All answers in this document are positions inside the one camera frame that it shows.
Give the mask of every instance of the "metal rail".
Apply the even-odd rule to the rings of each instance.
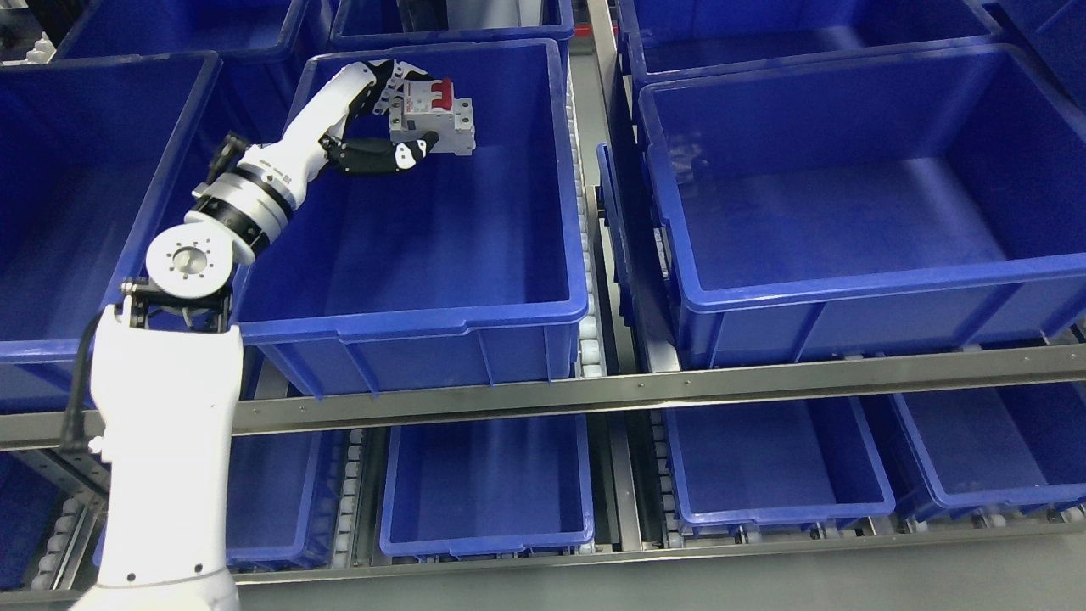
[[[728,370],[242,402],[235,435],[362,429],[1086,380],[1086,346],[763,366]],[[0,451],[53,448],[60,413],[0,417]],[[102,422],[87,413],[87,432]]]

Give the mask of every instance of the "metal shelf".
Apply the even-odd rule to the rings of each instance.
[[[630,128],[629,93],[619,71],[616,41],[606,0],[588,0],[609,140],[616,156],[635,153]],[[623,199],[639,196],[631,184],[618,184]],[[603,300],[602,341],[605,354],[615,353],[616,338],[632,335],[642,372],[554,383],[503,384],[348,395],[317,400],[283,398],[286,382],[278,372],[261,374],[258,396],[238,406],[236,435],[332,429],[371,429],[366,434],[363,473],[351,533],[350,565],[345,569],[237,574],[243,588],[272,583],[365,580],[374,577],[491,571],[531,567],[571,567],[645,562],[709,557],[829,551],[943,543],[980,542],[1086,532],[1086,511],[1075,508],[1040,517],[1007,517],[918,525],[895,519],[866,519],[856,531],[838,533],[816,529],[737,539],[682,540],[668,531],[657,457],[653,453],[651,411],[702,404],[734,404],[794,398],[883,394],[967,389],[1011,384],[1086,380],[1086,341],[1081,332],[1061,336],[1045,346],[998,351],[883,357],[830,362],[797,364],[714,371],[679,371],[671,339],[662,278],[648,218],[626,215],[611,239],[626,239],[630,247],[630,279],[636,297],[636,324],[627,329],[611,317],[607,303],[609,256],[601,237],[597,202],[585,189],[590,243],[596,263],[595,281]],[[518,557],[472,561],[418,563],[383,556],[377,545],[386,468],[384,428],[460,420],[520,418],[588,412],[596,504],[597,538],[591,553]],[[58,478],[68,478],[81,494],[97,492],[85,468],[56,464],[51,448],[58,445],[61,415],[0,417],[0,451],[34,450],[49,457]],[[97,412],[87,415],[87,432],[102,431]],[[88,529],[98,522],[88,520]],[[75,555],[60,589],[49,593],[0,594],[8,603],[63,602],[78,597],[78,589],[93,577],[93,568],[81,563],[86,550]]]

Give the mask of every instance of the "black cable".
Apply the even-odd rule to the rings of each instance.
[[[68,393],[64,421],[61,424],[61,451],[81,454],[87,451],[87,431],[84,428],[83,408],[87,397],[87,378],[90,375],[90,342],[94,339],[102,313],[87,323],[79,338],[79,349],[75,354],[75,371],[72,372],[72,391]]]

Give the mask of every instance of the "robotic hand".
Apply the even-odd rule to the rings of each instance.
[[[389,114],[391,140],[344,139],[363,113]],[[229,326],[235,264],[251,264],[283,231],[326,166],[346,175],[402,171],[432,152],[475,149],[471,100],[449,79],[393,60],[350,64],[269,144],[230,135],[185,222],[147,252],[149,279],[126,280],[80,345],[96,340],[90,391],[105,423],[92,453],[113,464],[110,526],[98,583],[78,611],[232,611],[226,568],[226,484],[242,344]],[[156,310],[190,332],[157,331]],[[85,367],[77,365],[63,446],[85,449]]]

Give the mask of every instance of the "metal frame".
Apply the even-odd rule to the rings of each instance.
[[[624,127],[630,123],[629,97],[619,69],[607,1],[589,0],[589,9],[610,141],[615,154],[623,154],[622,151],[635,149],[633,132]],[[591,219],[597,202],[592,189],[586,191]],[[1011,517],[1006,524],[1002,520],[989,520],[987,517],[980,517],[973,522],[930,525],[867,519],[856,531],[841,533],[816,529],[810,533],[768,535],[760,542],[746,536],[735,540],[671,540],[666,526],[660,524],[665,512],[661,509],[657,457],[646,449],[654,445],[653,427],[648,412],[640,410],[709,403],[1082,381],[1086,380],[1086,342],[1079,333],[1074,340],[1064,342],[1060,339],[1053,345],[1028,348],[681,372],[671,339],[667,304],[662,298],[653,296],[664,293],[658,290],[662,287],[662,279],[655,243],[651,243],[653,238],[647,219],[626,217],[608,220],[613,224],[611,239],[628,239],[636,245],[628,252],[631,254],[630,279],[637,295],[639,317],[635,329],[627,330],[610,316],[606,290],[597,291],[603,298],[599,311],[607,315],[602,318],[604,324],[601,330],[605,344],[609,345],[605,347],[605,354],[614,355],[617,334],[632,333],[641,370],[655,373],[383,393],[377,397],[349,395],[316,400],[286,398],[287,387],[281,377],[277,378],[277,372],[264,372],[258,381],[257,396],[262,398],[239,404],[235,419],[236,435],[253,435],[596,412],[597,416],[590,418],[593,495],[596,507],[602,509],[596,512],[597,538],[593,553],[428,563],[384,557],[377,546],[377,529],[383,495],[381,475],[384,471],[387,432],[378,429],[367,434],[363,450],[363,478],[356,497],[350,568],[243,573],[236,576],[239,585],[256,587],[269,583],[828,551],[1086,532],[1086,510],[1075,508],[1040,517]],[[593,240],[594,259],[609,263],[603,240],[598,239],[599,226],[590,225],[590,232],[597,238]],[[609,285],[607,265],[597,264],[595,267],[596,285]],[[622,411],[628,413],[610,413]],[[55,456],[49,450],[58,444],[60,423],[61,415],[0,417],[0,451],[34,450],[37,453],[35,457]],[[97,412],[89,412],[88,433],[94,435],[101,430]],[[63,473],[71,475],[71,463],[61,467]],[[84,483],[85,478],[78,480]],[[86,518],[89,525],[86,530],[80,529],[79,544],[84,549],[73,555],[76,568],[79,568],[90,533],[98,522],[97,514]],[[92,574],[91,568],[84,565],[83,569],[85,573],[80,577]],[[74,571],[65,571],[58,584],[60,589],[2,594],[0,606],[74,600],[78,593],[66,588],[84,581],[76,580]]]

